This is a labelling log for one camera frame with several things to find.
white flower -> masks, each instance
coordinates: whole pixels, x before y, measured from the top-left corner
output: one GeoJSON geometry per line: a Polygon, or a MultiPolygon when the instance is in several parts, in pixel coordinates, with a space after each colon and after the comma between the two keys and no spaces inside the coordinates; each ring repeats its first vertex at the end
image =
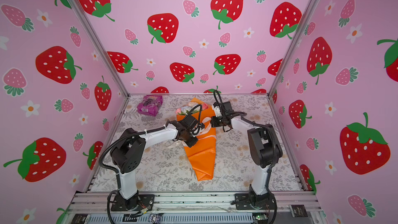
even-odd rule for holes
{"type": "Polygon", "coordinates": [[[26,111],[26,117],[33,115],[39,115],[37,109],[40,107],[39,104],[33,104],[32,101],[27,102],[27,106],[22,106],[21,109],[26,111]]]}
{"type": "Polygon", "coordinates": [[[255,73],[256,73],[256,72],[253,72],[253,70],[251,70],[251,71],[248,72],[248,76],[253,77],[253,75],[254,75],[255,73]]]}
{"type": "Polygon", "coordinates": [[[49,24],[52,24],[52,21],[49,19],[49,14],[47,12],[42,12],[41,10],[37,9],[37,20],[43,22],[44,26],[48,27],[49,24]]]}
{"type": "Polygon", "coordinates": [[[79,177],[80,175],[73,174],[72,180],[69,181],[69,183],[72,184],[72,188],[75,184],[79,183],[79,177]]]}
{"type": "Polygon", "coordinates": [[[201,42],[199,42],[199,44],[200,44],[200,47],[201,48],[207,48],[207,45],[209,44],[208,42],[206,42],[206,40],[205,39],[203,39],[203,41],[201,41],[201,42]]]}
{"type": "Polygon", "coordinates": [[[23,216],[17,220],[16,223],[22,223],[22,224],[27,224],[29,221],[32,221],[35,219],[35,216],[33,215],[36,211],[36,208],[33,208],[32,210],[25,209],[23,211],[23,216]]]}
{"type": "Polygon", "coordinates": [[[156,64],[156,62],[154,62],[153,59],[147,59],[147,64],[153,67],[153,65],[156,64]]]}
{"type": "Polygon", "coordinates": [[[326,162],[326,167],[325,170],[328,170],[330,172],[331,175],[333,175],[333,172],[337,171],[336,167],[333,166],[333,161],[327,161],[326,162]]]}
{"type": "Polygon", "coordinates": [[[245,33],[245,35],[243,37],[251,38],[251,34],[253,34],[254,31],[251,30],[251,27],[249,27],[247,30],[244,30],[243,33],[245,33]]]}
{"type": "Polygon", "coordinates": [[[326,110],[325,110],[325,114],[329,114],[331,117],[333,116],[333,112],[336,112],[336,108],[333,107],[333,102],[331,102],[330,104],[325,104],[326,110]]]}
{"type": "Polygon", "coordinates": [[[298,141],[295,142],[295,147],[296,147],[297,150],[299,150],[300,145],[299,145],[299,142],[298,142],[298,141]]]}
{"type": "Polygon", "coordinates": [[[84,115],[84,113],[82,114],[82,116],[79,118],[79,120],[81,121],[81,124],[88,124],[87,122],[88,116],[84,115]]]}
{"type": "Polygon", "coordinates": [[[91,55],[93,56],[94,61],[98,61],[98,54],[96,51],[92,52],[91,55]]]}
{"type": "Polygon", "coordinates": [[[334,223],[336,223],[336,224],[344,224],[343,223],[343,221],[341,220],[341,215],[336,215],[334,212],[333,212],[333,222],[334,223]]]}
{"type": "Polygon", "coordinates": [[[362,24],[359,24],[357,27],[352,26],[350,28],[350,33],[348,34],[348,36],[346,37],[346,39],[351,39],[351,43],[355,42],[355,39],[357,37],[361,37],[362,36],[362,32],[360,31],[362,27],[362,24]]]}
{"type": "Polygon", "coordinates": [[[7,37],[0,37],[0,48],[7,50],[6,42],[8,42],[8,40],[7,37]]]}
{"type": "Polygon", "coordinates": [[[335,2],[333,2],[332,0],[330,0],[330,2],[328,3],[328,5],[325,6],[325,16],[331,14],[331,10],[333,9],[333,7],[334,7],[335,4],[336,4],[335,2]]]}

pink wall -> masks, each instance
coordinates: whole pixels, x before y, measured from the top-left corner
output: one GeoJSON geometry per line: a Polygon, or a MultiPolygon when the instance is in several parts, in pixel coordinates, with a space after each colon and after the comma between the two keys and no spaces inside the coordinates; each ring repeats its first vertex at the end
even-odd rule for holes
{"type": "Polygon", "coordinates": [[[65,6],[65,0],[56,2],[58,6],[54,0],[0,0],[1,74],[6,89],[0,94],[0,158],[1,164],[23,159],[0,170],[2,223],[22,223],[24,218],[29,223],[57,222],[63,213],[57,208],[66,209],[75,191],[83,191],[89,179],[91,170],[83,152],[96,159],[94,152],[98,154],[99,149],[90,153],[90,147],[105,142],[108,132],[103,119],[112,128],[123,100],[101,59],[93,59],[94,47],[75,13],[65,6]],[[73,26],[79,32],[73,35],[79,47],[71,39],[73,26]],[[82,68],[76,68],[73,80],[72,60],[66,51],[82,68]],[[112,92],[105,111],[95,100],[102,75],[112,92]],[[82,94],[81,83],[87,84],[89,99],[88,89],[82,94]],[[60,112],[54,106],[59,99],[63,101],[60,112]],[[83,114],[86,123],[81,121],[83,114]],[[75,139],[79,133],[82,138],[75,139]]]}
{"type": "Polygon", "coordinates": [[[396,2],[355,0],[354,8],[353,0],[321,0],[311,18],[315,29],[311,24],[307,36],[301,37],[277,89],[280,118],[329,223],[392,223],[396,219],[391,211],[398,179],[396,2]],[[339,27],[339,20],[347,17],[349,22],[339,27]],[[377,45],[382,39],[392,42],[377,45]],[[316,62],[323,66],[314,70],[316,62]],[[385,68],[385,62],[392,65],[385,68]],[[312,116],[304,125],[302,104],[306,116],[312,116]]]}
{"type": "MultiPolygon", "coordinates": [[[[118,52],[120,57],[128,57],[132,61],[132,68],[138,69],[125,70],[120,65],[121,60],[115,61],[116,68],[121,68],[122,73],[119,75],[129,92],[149,93],[157,87],[166,87],[171,93],[202,93],[218,86],[223,93],[251,93],[259,89],[261,92],[269,90],[275,73],[270,74],[268,68],[271,71],[274,65],[279,66],[279,60],[282,59],[290,43],[286,34],[288,32],[292,32],[290,36],[294,34],[294,28],[290,27],[300,20],[300,11],[305,10],[308,0],[80,0],[80,2],[105,49],[114,52],[112,53],[114,59],[117,57],[115,52],[118,52]],[[100,2],[99,7],[95,6],[96,1],[100,2]],[[199,15],[193,12],[196,7],[199,15]],[[212,9],[215,10],[215,17],[222,20],[220,30],[218,29],[220,20],[215,19],[212,9]],[[228,10],[226,18],[217,12],[219,9],[228,10]],[[279,18],[276,20],[279,22],[275,22],[273,18],[275,10],[276,17],[279,18]],[[172,15],[153,17],[163,13],[172,15]],[[163,22],[162,18],[164,21],[172,19],[172,22],[157,24],[163,22]],[[159,35],[163,32],[158,38],[161,42],[156,38],[153,39],[154,36],[148,31],[148,22],[154,35],[157,35],[156,30],[160,29],[159,35]],[[282,33],[281,38],[274,37],[287,24],[289,26],[286,26],[286,29],[290,31],[282,33]],[[227,44],[225,47],[219,45],[221,39],[227,44]],[[261,50],[266,56],[260,53],[258,54],[260,57],[257,57],[257,53],[261,50]],[[219,56],[224,60],[227,57],[235,59],[229,67],[218,68],[221,72],[224,71],[225,75],[217,72],[214,67],[215,60],[219,56]],[[233,66],[238,60],[241,60],[237,63],[238,66],[233,66]],[[172,63],[182,65],[172,65],[172,70],[177,66],[176,72],[172,73],[170,70],[172,63]],[[182,82],[185,77],[180,75],[180,71],[182,75],[189,74],[187,82],[182,82]]],[[[224,60],[217,61],[223,65],[224,60]]]]}

